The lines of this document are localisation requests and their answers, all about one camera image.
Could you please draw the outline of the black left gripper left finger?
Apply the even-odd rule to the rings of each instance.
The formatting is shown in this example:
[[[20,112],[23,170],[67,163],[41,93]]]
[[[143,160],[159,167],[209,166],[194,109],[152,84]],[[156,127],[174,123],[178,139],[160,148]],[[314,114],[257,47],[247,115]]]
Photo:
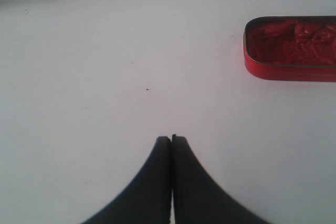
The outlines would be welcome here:
[[[127,187],[84,223],[170,223],[171,204],[171,140],[160,136]]]

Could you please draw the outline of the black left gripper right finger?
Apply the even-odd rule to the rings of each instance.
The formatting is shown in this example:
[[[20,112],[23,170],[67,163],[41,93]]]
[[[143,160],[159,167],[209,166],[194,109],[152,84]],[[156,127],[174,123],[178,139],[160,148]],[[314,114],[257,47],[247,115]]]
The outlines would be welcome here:
[[[172,136],[172,165],[176,223],[267,223],[210,177],[183,136]]]

